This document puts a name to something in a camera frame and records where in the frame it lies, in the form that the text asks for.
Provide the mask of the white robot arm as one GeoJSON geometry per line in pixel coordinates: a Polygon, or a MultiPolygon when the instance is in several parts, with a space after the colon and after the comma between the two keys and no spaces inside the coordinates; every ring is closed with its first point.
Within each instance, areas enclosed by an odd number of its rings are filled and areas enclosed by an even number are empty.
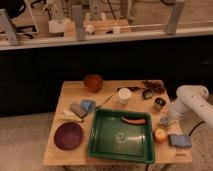
{"type": "Polygon", "coordinates": [[[174,119],[182,119],[190,110],[213,128],[213,105],[207,99],[209,91],[202,85],[182,85],[176,90],[177,98],[170,103],[168,114],[174,119]]]}

